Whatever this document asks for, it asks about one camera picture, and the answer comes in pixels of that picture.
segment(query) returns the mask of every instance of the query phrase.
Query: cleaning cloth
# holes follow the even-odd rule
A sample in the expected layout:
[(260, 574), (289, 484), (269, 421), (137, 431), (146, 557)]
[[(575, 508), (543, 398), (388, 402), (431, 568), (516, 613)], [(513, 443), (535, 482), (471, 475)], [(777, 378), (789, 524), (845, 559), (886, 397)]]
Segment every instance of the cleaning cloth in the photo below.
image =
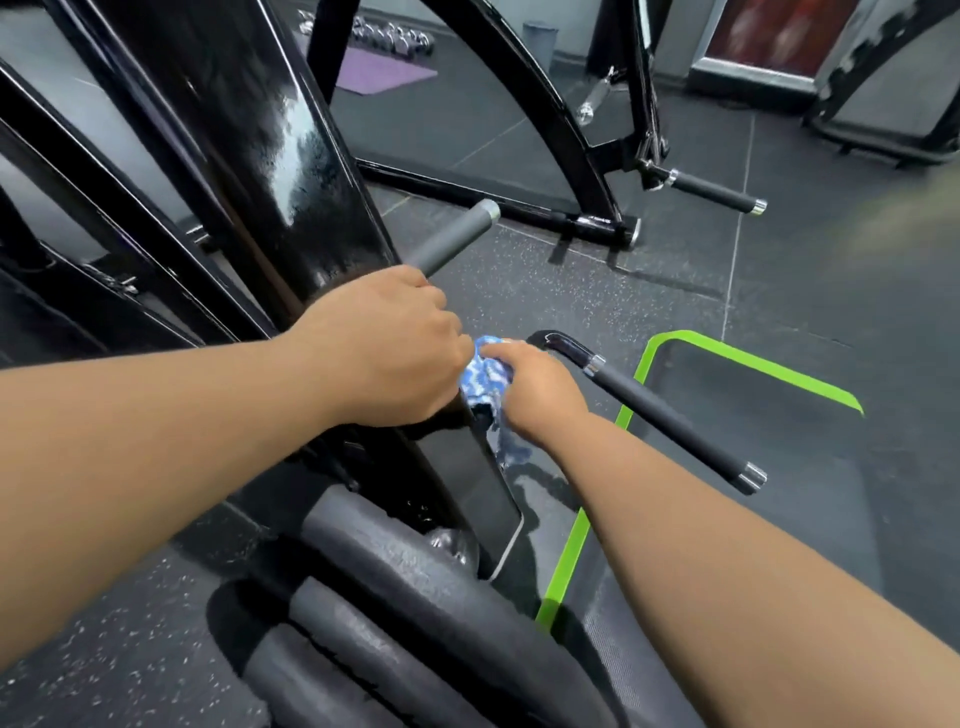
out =
[(503, 341), (496, 336), (481, 336), (473, 342), (473, 359), (460, 376), (460, 389), (467, 397), (471, 409), (487, 406), (491, 410), (491, 431), (496, 437), (493, 451), (501, 468), (522, 465), (530, 459), (533, 451), (524, 445), (515, 432), (510, 430), (503, 415), (503, 396), (514, 379), (514, 370), (497, 359), (486, 359), (480, 348)]

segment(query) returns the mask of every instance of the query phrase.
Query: forearm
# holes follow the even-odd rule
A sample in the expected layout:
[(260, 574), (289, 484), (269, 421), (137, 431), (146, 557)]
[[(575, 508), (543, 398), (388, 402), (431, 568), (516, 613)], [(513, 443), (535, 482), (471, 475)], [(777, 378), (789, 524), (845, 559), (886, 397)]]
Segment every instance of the forearm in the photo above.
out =
[(960, 724), (960, 658), (814, 551), (593, 415), (544, 444), (710, 722)]
[(330, 424), (288, 363), (269, 342), (0, 373), (0, 665)]

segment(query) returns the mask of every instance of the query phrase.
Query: red poster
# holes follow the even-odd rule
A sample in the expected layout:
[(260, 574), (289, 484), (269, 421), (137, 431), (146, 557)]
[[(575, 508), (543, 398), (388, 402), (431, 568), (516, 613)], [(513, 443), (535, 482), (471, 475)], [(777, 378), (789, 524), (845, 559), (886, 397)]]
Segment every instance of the red poster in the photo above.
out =
[(856, 5), (857, 0), (728, 0), (707, 55), (812, 78)]

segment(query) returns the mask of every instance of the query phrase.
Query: purple yoga mat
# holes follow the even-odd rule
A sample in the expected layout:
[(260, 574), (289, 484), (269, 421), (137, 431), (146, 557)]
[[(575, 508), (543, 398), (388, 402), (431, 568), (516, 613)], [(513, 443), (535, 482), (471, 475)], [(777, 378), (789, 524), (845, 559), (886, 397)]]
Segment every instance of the purple yoga mat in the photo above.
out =
[(369, 96), (398, 86), (432, 79), (437, 72), (407, 61), (381, 56), (362, 48), (348, 48), (340, 66), (337, 86)]

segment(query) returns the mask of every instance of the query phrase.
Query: hand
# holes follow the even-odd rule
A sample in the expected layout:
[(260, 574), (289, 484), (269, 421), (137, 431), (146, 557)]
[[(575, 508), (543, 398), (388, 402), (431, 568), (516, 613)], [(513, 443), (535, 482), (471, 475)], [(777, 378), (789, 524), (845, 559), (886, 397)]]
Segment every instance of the hand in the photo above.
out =
[(522, 341), (507, 341), (488, 344), (480, 353), (514, 368), (503, 411), (510, 427), (530, 442), (549, 449), (554, 432), (589, 413), (573, 376), (547, 352)]
[(473, 357), (445, 306), (423, 273), (396, 266), (323, 295), (275, 341), (307, 380), (325, 426), (409, 425), (456, 397)]

